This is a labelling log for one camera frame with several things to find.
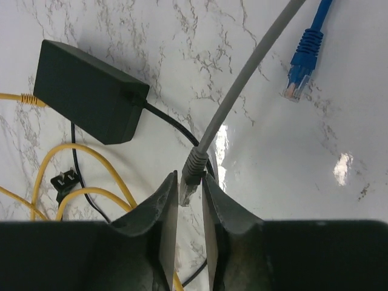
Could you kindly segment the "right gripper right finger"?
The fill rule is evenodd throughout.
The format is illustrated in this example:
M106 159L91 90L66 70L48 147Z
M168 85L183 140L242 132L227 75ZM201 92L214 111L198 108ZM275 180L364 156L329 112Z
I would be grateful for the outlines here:
M202 177L202 210L210 290L263 290L261 220Z

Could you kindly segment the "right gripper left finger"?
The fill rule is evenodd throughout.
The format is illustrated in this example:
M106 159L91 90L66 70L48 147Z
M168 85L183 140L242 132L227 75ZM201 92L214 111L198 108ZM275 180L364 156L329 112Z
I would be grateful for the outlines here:
M178 173L111 223L129 242L118 248L111 290L172 290L178 222Z

